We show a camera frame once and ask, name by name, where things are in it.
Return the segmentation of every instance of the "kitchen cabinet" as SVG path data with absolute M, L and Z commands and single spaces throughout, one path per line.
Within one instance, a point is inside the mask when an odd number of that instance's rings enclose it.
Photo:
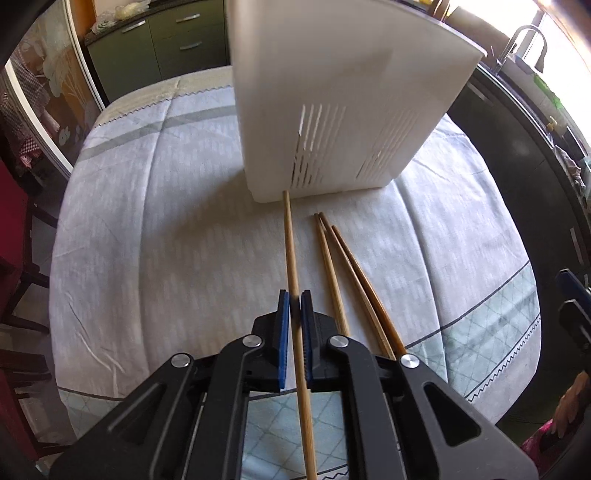
M 542 319 L 540 365 L 576 366 L 576 349 L 558 323 L 564 298 L 554 279 L 569 268 L 583 280 L 591 231 L 567 174 L 535 120 L 484 68 L 477 67 L 448 114 L 484 158 L 531 260 Z
M 110 102 L 162 80 L 146 19 L 101 38 L 89 53 Z
M 85 42 L 107 103 L 161 80 L 228 64 L 223 0 L 161 0 Z

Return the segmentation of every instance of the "metal screw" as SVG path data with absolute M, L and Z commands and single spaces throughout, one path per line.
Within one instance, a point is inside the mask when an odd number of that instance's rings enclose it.
M 242 339 L 242 343 L 244 344 L 244 346 L 247 346 L 248 348 L 254 348 L 256 346 L 261 346 L 262 339 L 258 335 L 246 335 Z
M 177 353 L 172 360 L 170 361 L 173 367 L 176 368 L 185 368 L 188 367 L 191 363 L 191 359 L 186 353 Z
M 400 357 L 400 363 L 406 368 L 417 368 L 421 361 L 418 359 L 417 356 L 407 353 Z
M 337 348 L 345 348 L 349 344 L 349 339 L 343 335 L 334 335 L 330 337 L 329 342 Z

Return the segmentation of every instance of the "cabinet handle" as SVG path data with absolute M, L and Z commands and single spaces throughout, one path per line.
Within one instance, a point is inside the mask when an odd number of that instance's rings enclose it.
M 198 41 L 196 43 L 191 43 L 190 45 L 185 45 L 184 47 L 181 47 L 181 51 L 183 51 L 183 50 L 191 50 L 191 48 L 198 47 L 202 43 L 203 43 L 202 41 Z
M 121 30 L 121 33 L 127 33 L 130 30 L 133 30 L 134 28 L 138 28 L 141 27 L 142 25 L 145 25 L 146 20 L 142 20 L 141 22 L 137 22 L 135 25 L 132 25 L 131 27 L 126 27 L 123 30 Z
M 476 94 L 476 96 L 482 100 L 483 102 L 487 103 L 488 105 L 492 105 L 491 100 L 484 94 L 482 93 L 478 88 L 476 88 L 474 85 L 472 85 L 471 82 L 467 82 L 466 86 L 473 92 Z
M 196 18 L 199 18 L 199 17 L 201 17 L 201 14 L 189 15 L 188 17 L 177 19 L 177 23 L 188 22 L 189 20 L 195 20 Z

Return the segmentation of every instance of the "ventilation slot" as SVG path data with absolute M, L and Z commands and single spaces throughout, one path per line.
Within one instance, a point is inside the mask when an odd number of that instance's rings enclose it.
M 303 105 L 291 172 L 291 188 L 322 183 L 322 167 L 330 158 L 346 107 L 328 104 Z
M 398 149 L 417 121 L 417 114 L 410 110 L 392 112 L 376 137 L 356 179 L 375 180 L 388 168 Z

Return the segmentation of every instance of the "tablecloth zigzag border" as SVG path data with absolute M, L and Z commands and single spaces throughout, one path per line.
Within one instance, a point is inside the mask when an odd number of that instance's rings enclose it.
M 127 112 L 127 113 L 124 113 L 123 115 L 116 116 L 115 118 L 112 118 L 111 120 L 107 120 L 106 122 L 103 122 L 103 123 L 101 123 L 101 124 L 96 124 L 96 125 L 95 125 L 95 127 L 102 127 L 102 126 L 104 126 L 104 125 L 106 125 L 106 124 L 110 124 L 111 122 L 114 122 L 115 120 L 120 120 L 120 119 L 122 119 L 123 117 L 126 117 L 126 116 L 128 116 L 128 115 L 131 115 L 132 113 L 137 113 L 137 112 L 139 112 L 140 110 L 144 110 L 144 109 L 146 109 L 146 108 L 148 108 L 148 107 L 150 107 L 150 106 L 158 105 L 159 103 L 162 103 L 162 102 L 166 102 L 166 101 L 172 101 L 172 100 L 174 100 L 175 98 L 186 97 L 186 96 L 188 96 L 188 95 L 195 95 L 195 94 L 197 94 L 197 93 L 211 92 L 212 90 L 220 90 L 220 89 L 222 89 L 222 88 L 228 88 L 228 87 L 231 87 L 231 86 L 232 86 L 232 85 L 224 85 L 224 86 L 221 86 L 221 87 L 205 88 L 205 89 L 203 89 L 203 90 L 199 90 L 198 92 L 187 92 L 187 93 L 181 93 L 180 95 L 174 95 L 174 96 L 172 96 L 172 97 L 169 97 L 169 98 L 163 98 L 163 99 L 161 99 L 161 100 L 158 100 L 157 102 L 152 102 L 152 103 L 149 103 L 149 104 L 147 104 L 147 105 L 144 105 L 144 106 L 141 106 L 141 107 L 139 107 L 139 108 L 136 108 L 135 110 L 132 110 L 132 111 L 130 111 L 130 112 Z
M 521 339 L 520 342 L 518 342 L 518 346 L 517 348 L 513 347 L 513 349 L 511 350 L 512 353 L 509 356 L 509 358 L 506 359 L 506 361 L 495 371 L 494 374 L 492 374 L 491 377 L 488 378 L 488 380 L 481 385 L 480 387 L 478 387 L 478 392 L 476 392 L 475 394 L 472 395 L 472 398 L 468 399 L 467 397 L 469 397 L 471 394 L 468 394 L 465 399 L 468 400 L 468 402 L 472 403 L 474 401 L 474 399 L 480 395 L 482 392 L 484 392 L 486 390 L 486 388 L 495 380 L 495 378 L 497 378 L 501 372 L 511 363 L 511 361 L 517 356 L 517 354 L 519 353 L 519 351 L 523 348 L 523 346 L 527 343 L 527 340 L 530 339 L 530 336 L 532 335 L 532 333 L 534 333 L 536 331 L 536 329 L 538 328 L 538 325 L 541 322 L 541 318 L 540 315 L 538 315 L 536 317 L 536 320 L 534 321 L 534 323 L 532 323 L 532 325 L 530 326 L 530 328 L 528 328 L 528 332 L 526 333 L 526 335 Z
M 322 477 L 322 480 L 335 480 L 335 478 L 337 478 L 338 476 L 345 476 L 349 474 L 349 470 L 347 470 L 346 472 L 336 472 L 334 474 L 334 476 L 324 476 Z

